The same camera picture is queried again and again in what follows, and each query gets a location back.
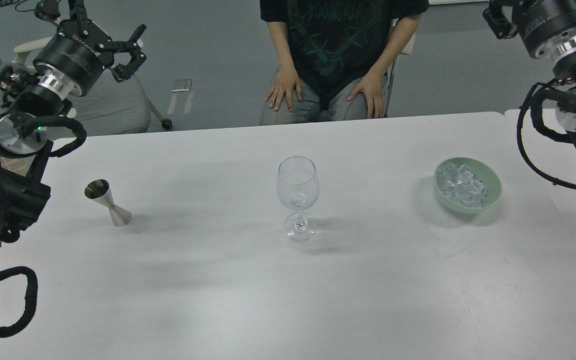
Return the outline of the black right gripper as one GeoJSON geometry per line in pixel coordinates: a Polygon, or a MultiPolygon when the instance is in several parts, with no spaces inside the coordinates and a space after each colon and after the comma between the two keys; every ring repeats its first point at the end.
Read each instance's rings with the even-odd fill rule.
{"type": "Polygon", "coordinates": [[[489,0],[483,18],[498,40],[519,33],[533,59],[546,57],[547,43],[576,36],[576,0],[489,0]],[[511,20],[504,7],[512,7],[511,20]]]}

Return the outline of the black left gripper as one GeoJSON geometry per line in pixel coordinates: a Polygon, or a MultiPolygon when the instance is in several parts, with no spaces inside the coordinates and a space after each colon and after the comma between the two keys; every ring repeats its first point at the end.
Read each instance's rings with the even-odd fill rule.
{"type": "Polygon", "coordinates": [[[139,43],[147,27],[142,23],[126,41],[114,41],[110,35],[89,20],[83,0],[67,0],[69,20],[63,20],[60,0],[39,0],[34,15],[55,25],[57,33],[33,60],[39,73],[57,70],[76,84],[74,94],[86,96],[108,69],[116,82],[131,79],[146,61],[139,43]],[[128,54],[126,64],[114,64],[116,54],[128,54]]]}

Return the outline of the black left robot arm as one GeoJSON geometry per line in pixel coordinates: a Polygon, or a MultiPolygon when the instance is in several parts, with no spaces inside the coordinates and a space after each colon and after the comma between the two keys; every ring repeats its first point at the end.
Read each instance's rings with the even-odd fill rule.
{"type": "MultiPolygon", "coordinates": [[[[33,61],[32,70],[0,70],[0,247],[18,241],[38,221],[50,196],[42,176],[50,158],[61,158],[87,139],[84,125],[69,115],[69,96],[84,97],[104,71],[117,82],[130,79],[146,61],[139,43],[146,25],[119,41],[89,18],[82,0],[68,3],[60,20],[55,0],[42,0],[35,16],[55,24],[33,61]]],[[[25,305],[18,321],[0,326],[0,338],[13,337],[32,321],[37,309],[38,278],[26,266],[0,271],[0,281],[25,276],[25,305]]]]}

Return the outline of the person's left hand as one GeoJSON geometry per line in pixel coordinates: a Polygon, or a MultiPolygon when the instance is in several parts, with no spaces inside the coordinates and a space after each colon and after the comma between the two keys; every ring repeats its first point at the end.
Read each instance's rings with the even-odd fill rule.
{"type": "Polygon", "coordinates": [[[347,98],[347,120],[381,119],[386,115],[384,75],[367,74],[358,80],[347,98]]]}

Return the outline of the person's right hand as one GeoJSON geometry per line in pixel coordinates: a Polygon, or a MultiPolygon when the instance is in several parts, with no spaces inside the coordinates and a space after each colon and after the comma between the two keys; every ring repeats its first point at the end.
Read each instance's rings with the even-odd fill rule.
{"type": "Polygon", "coordinates": [[[294,66],[279,66],[275,80],[265,97],[268,108],[278,112],[283,104],[293,113],[303,99],[302,83],[294,66]]]}

